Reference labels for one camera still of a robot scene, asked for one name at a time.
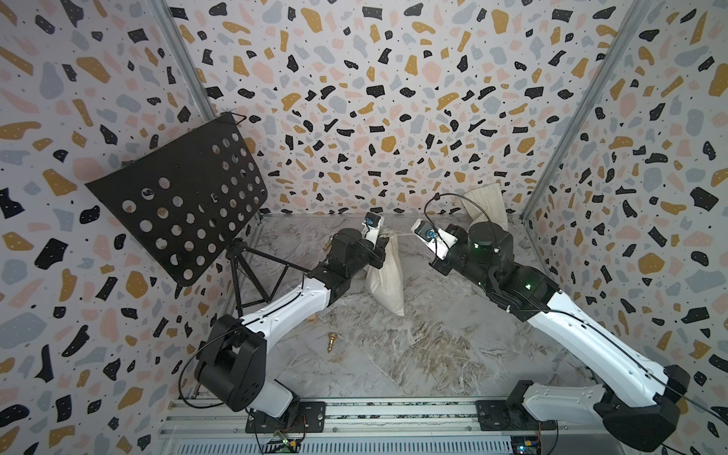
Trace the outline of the cream soil bag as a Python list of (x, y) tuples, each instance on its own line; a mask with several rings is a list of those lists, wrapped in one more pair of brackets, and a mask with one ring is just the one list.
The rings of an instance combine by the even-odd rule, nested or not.
[(384, 231), (388, 238), (381, 268), (368, 267), (366, 288), (384, 308), (398, 317), (405, 316), (404, 272), (399, 255), (398, 234)]

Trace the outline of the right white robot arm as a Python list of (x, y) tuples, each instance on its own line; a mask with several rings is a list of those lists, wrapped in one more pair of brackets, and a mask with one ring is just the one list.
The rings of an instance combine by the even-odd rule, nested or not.
[(688, 373), (638, 354), (582, 311), (552, 279), (517, 263), (509, 232), (492, 222), (437, 229), (422, 221), (413, 233), (434, 253), (431, 266), (439, 273), (457, 272), (500, 309), (560, 343), (600, 380), (588, 387), (522, 380), (507, 409), (523, 411), (538, 422), (599, 426), (643, 452), (659, 449), (675, 432)]

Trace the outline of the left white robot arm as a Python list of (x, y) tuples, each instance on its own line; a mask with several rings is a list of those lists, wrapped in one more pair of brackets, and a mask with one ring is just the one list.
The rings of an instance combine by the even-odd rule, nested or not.
[(290, 428), (301, 398), (267, 376), (267, 356), (300, 323), (326, 309), (367, 267), (380, 269), (390, 239), (377, 227), (342, 229), (325, 258), (303, 269), (301, 283), (254, 313), (219, 318), (196, 356), (195, 380), (232, 411), (259, 411)]

